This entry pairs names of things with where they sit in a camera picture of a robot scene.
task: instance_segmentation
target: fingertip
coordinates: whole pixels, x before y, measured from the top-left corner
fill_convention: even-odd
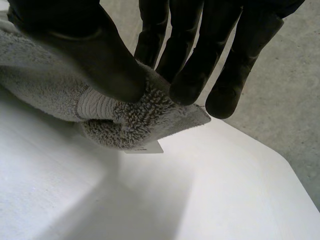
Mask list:
[[[232,116],[238,105],[237,92],[226,86],[217,86],[212,89],[205,102],[205,109],[216,119],[227,119]]]
[[[194,75],[180,72],[170,87],[170,98],[176,104],[188,106],[194,104],[206,82],[203,74]]]

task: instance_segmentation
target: hand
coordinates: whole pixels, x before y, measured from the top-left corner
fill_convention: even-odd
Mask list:
[[[124,102],[142,97],[145,73],[98,0],[9,2],[9,20],[95,90]]]
[[[156,71],[171,83],[171,99],[190,105],[205,87],[240,17],[228,58],[205,104],[210,115],[225,119],[235,111],[260,51],[283,25],[281,18],[294,12],[303,1],[139,0],[143,28],[134,56],[155,67],[170,9],[171,37]],[[187,61],[201,13],[199,39]]]

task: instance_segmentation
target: towel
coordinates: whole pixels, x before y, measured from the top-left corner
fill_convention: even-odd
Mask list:
[[[81,134],[99,145],[136,149],[210,122],[198,105],[173,103],[169,84],[139,65],[146,72],[145,93],[138,103],[121,102],[88,86],[62,60],[0,20],[0,84],[34,108],[76,122]]]

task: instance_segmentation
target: gloved hand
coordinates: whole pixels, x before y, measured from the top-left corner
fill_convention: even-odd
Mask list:
[[[99,0],[9,0],[9,20],[103,95],[137,102],[145,72]]]
[[[171,37],[156,71],[171,83],[170,97],[190,105],[199,97],[213,72],[237,20],[232,48],[212,88],[206,110],[219,119],[236,109],[246,79],[262,48],[304,0],[139,0],[143,30],[135,57],[154,67],[171,12]],[[199,39],[192,55],[198,28]]]
[[[135,57],[150,67],[155,66],[170,9],[171,38],[156,71],[172,83],[173,101],[192,104],[241,15],[232,49],[206,101],[210,115],[228,118],[238,104],[260,51],[282,26],[281,18],[293,13],[303,1],[139,0],[143,30]],[[98,92],[126,102],[136,102],[143,95],[144,73],[99,0],[9,0],[9,3],[9,20],[82,73]],[[201,12],[199,40],[186,63]]]

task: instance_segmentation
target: finger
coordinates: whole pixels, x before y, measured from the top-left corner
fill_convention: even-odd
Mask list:
[[[43,24],[26,26],[21,21],[24,18],[18,17],[12,8],[8,15],[23,33],[59,57],[76,73],[80,73],[82,79],[101,94],[125,102],[137,102],[144,94],[145,73],[101,6],[96,6],[94,15],[88,17],[96,20],[91,22],[90,26],[94,28],[90,27],[90,34],[87,31],[68,34],[60,30],[60,25],[55,28],[45,28]],[[78,20],[75,23],[81,25],[84,19],[80,17]],[[36,22],[41,22],[41,18],[36,19]]]
[[[154,68],[164,42],[169,15],[169,0],[139,0],[142,32],[134,57]]]
[[[261,50],[283,23],[275,13],[244,7],[232,48],[205,103],[211,116],[226,119],[234,113],[247,77]]]
[[[170,0],[169,5],[172,32],[156,71],[171,83],[193,46],[203,0]]]
[[[170,87],[170,97],[174,102],[190,105],[197,100],[220,58],[241,11],[241,6],[224,0],[204,2],[196,48]]]

